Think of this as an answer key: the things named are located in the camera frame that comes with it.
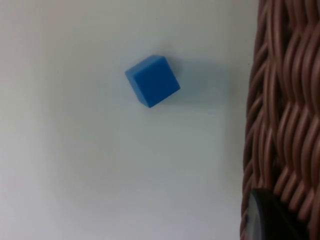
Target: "black plastic part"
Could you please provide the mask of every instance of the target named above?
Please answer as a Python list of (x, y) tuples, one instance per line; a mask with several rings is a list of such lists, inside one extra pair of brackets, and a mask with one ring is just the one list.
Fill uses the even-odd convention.
[(306, 226), (273, 193), (253, 189), (249, 198), (247, 240), (307, 240)]

